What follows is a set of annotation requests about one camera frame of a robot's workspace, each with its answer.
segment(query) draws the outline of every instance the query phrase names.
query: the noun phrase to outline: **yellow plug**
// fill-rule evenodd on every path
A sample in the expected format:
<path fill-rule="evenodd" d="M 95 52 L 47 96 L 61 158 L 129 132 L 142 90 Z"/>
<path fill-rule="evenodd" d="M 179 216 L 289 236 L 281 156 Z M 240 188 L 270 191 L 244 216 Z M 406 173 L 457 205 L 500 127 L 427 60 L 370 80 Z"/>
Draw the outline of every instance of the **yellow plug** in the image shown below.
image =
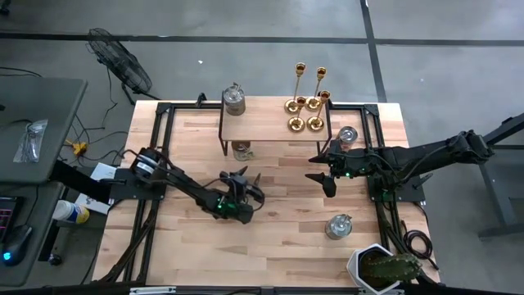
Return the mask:
<path fill-rule="evenodd" d="M 65 142 L 71 145 L 73 148 L 73 154 L 76 157 L 82 156 L 88 150 L 87 143 L 72 143 L 69 139 L 66 139 Z"/>

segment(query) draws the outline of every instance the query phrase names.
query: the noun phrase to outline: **standing fan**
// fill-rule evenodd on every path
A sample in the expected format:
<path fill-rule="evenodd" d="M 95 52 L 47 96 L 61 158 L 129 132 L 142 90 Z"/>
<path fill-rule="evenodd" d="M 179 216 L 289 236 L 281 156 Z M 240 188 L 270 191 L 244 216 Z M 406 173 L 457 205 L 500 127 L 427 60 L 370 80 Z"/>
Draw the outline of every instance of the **standing fan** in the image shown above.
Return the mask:
<path fill-rule="evenodd" d="M 126 86 L 135 94 L 143 94 L 150 98 L 160 100 L 149 94 L 153 83 L 146 71 L 138 63 L 138 59 L 131 54 L 122 43 L 104 29 L 90 29 L 88 42 L 98 62 L 107 68 L 122 81 L 122 89 L 128 97 L 129 102 L 135 105 L 135 101 L 129 95 Z"/>

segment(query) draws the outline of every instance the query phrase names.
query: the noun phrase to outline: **keyboard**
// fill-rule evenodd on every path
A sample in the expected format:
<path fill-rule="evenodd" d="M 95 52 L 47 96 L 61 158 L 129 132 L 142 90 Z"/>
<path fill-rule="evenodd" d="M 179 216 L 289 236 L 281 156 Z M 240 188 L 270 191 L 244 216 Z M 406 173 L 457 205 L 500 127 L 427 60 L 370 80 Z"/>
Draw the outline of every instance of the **keyboard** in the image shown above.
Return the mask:
<path fill-rule="evenodd" d="M 23 200 L 21 197 L 0 197 L 0 242 L 9 234 Z"/>

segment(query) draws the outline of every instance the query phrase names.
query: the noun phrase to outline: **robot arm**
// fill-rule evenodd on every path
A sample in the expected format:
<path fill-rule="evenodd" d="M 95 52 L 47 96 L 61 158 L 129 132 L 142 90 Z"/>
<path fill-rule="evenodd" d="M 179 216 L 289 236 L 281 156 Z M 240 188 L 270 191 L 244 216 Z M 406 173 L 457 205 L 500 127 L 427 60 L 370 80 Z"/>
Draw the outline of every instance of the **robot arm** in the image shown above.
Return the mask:
<path fill-rule="evenodd" d="M 264 193 L 258 187 L 260 174 L 255 182 L 250 184 L 243 176 L 246 170 L 247 166 L 229 174 L 224 171 L 220 172 L 216 180 L 229 186 L 229 190 L 223 192 L 206 188 L 211 183 L 205 186 L 200 185 L 153 148 L 142 148 L 131 165 L 131 171 L 142 186 L 147 188 L 153 188 L 158 184 L 173 186 L 193 198 L 204 212 L 210 213 L 215 219 L 235 219 L 243 224 L 251 221 L 255 211 L 251 205 L 247 204 L 248 196 L 264 204 Z"/>
<path fill-rule="evenodd" d="M 328 197 L 336 193 L 335 178 L 379 175 L 381 186 L 395 190 L 409 179 L 454 163 L 482 164 L 493 155 L 482 136 L 472 130 L 446 140 L 418 147 L 356 148 L 343 152 L 337 140 L 329 149 L 311 159 L 313 163 L 329 165 L 329 175 L 306 175 L 323 185 Z"/>

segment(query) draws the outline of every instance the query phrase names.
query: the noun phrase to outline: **gold candlestick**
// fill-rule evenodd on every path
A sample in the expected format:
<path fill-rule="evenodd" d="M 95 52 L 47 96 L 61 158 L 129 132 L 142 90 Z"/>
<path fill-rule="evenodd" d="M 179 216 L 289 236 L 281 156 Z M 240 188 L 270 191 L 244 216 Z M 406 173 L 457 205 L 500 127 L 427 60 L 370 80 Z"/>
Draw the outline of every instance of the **gold candlestick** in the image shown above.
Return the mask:
<path fill-rule="evenodd" d="M 296 114 L 298 112 L 298 106 L 296 105 L 296 92 L 298 91 L 298 84 L 300 82 L 300 77 L 305 72 L 305 63 L 299 62 L 295 65 L 295 72 L 296 72 L 296 86 L 295 86 L 295 94 L 293 94 L 293 99 L 290 99 L 286 102 L 284 105 L 284 110 L 288 114 Z"/>
<path fill-rule="evenodd" d="M 318 87 L 320 86 L 320 81 L 324 79 L 324 76 L 326 75 L 326 68 L 325 67 L 319 67 L 317 69 L 317 87 L 314 89 L 314 94 L 312 98 L 308 98 L 307 102 L 305 102 L 305 108 L 309 111 L 317 111 L 318 107 L 320 107 L 320 99 L 317 98 L 318 93 Z"/>
<path fill-rule="evenodd" d="M 302 130 L 304 130 L 305 122 L 304 120 L 302 120 L 302 118 L 300 118 L 300 110 L 302 110 L 302 108 L 304 107 L 305 101 L 306 99 L 303 97 L 298 97 L 296 99 L 296 107 L 298 109 L 298 112 L 296 113 L 296 116 L 292 117 L 287 122 L 287 128 L 289 128 L 291 132 L 299 133 Z"/>
<path fill-rule="evenodd" d="M 324 128 L 324 120 L 320 117 L 320 112 L 322 111 L 323 106 L 326 104 L 326 102 L 329 101 L 329 97 L 331 94 L 329 91 L 322 91 L 320 93 L 320 108 L 318 109 L 317 116 L 313 116 L 308 119 L 307 125 L 308 129 L 314 132 L 318 132 Z"/>

